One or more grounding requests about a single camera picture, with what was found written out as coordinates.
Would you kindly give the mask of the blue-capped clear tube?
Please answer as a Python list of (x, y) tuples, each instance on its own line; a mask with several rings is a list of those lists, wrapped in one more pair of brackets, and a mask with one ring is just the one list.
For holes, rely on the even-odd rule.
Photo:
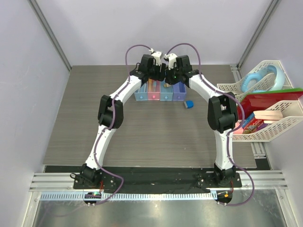
[(157, 91), (157, 81), (153, 81), (153, 92)]

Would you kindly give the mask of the pink drawer bin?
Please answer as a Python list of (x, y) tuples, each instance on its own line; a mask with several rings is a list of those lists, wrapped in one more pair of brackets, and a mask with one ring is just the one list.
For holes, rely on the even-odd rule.
[(148, 80), (147, 84), (147, 95), (149, 101), (160, 100), (160, 82), (157, 80)]

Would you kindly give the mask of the purple drawer bin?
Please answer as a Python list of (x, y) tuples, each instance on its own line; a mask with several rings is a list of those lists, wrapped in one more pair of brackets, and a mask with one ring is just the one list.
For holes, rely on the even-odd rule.
[(186, 98), (186, 86), (179, 82), (175, 85), (172, 86), (173, 88), (173, 97), (172, 100), (173, 101), (184, 101)]

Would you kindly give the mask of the blue stamp block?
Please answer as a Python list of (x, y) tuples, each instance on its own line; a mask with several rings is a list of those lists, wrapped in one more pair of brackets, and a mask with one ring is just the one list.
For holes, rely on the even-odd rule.
[(190, 108), (194, 107), (194, 103), (191, 100), (187, 100), (187, 101), (184, 102), (184, 106), (185, 106), (186, 109), (190, 109)]

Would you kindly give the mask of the light blue drawer bin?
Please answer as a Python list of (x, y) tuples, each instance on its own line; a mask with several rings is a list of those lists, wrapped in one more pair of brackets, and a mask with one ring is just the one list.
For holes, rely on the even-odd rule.
[(148, 100), (147, 84), (144, 84), (137, 91), (135, 91), (134, 96), (136, 101), (147, 101)]

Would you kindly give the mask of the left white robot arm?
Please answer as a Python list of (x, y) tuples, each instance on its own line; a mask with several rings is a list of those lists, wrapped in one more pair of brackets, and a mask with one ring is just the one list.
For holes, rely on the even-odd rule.
[(109, 142), (124, 119), (124, 104), (148, 79), (163, 78), (165, 64), (161, 63), (162, 52), (151, 50), (142, 56), (138, 68), (129, 72), (126, 81), (112, 94), (103, 95), (98, 110), (98, 132), (85, 164), (75, 177), (75, 182), (84, 188), (97, 188), (102, 181), (103, 160)]

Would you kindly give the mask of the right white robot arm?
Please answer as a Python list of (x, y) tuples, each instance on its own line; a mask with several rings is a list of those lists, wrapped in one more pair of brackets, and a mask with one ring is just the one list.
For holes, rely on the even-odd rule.
[(216, 185), (224, 187), (235, 177), (232, 130), (238, 121), (237, 105), (233, 93), (224, 93), (211, 84), (199, 70), (194, 70), (187, 55), (164, 55), (168, 67), (165, 82), (178, 82), (196, 91), (208, 103), (207, 121), (215, 134), (216, 159), (213, 178)]

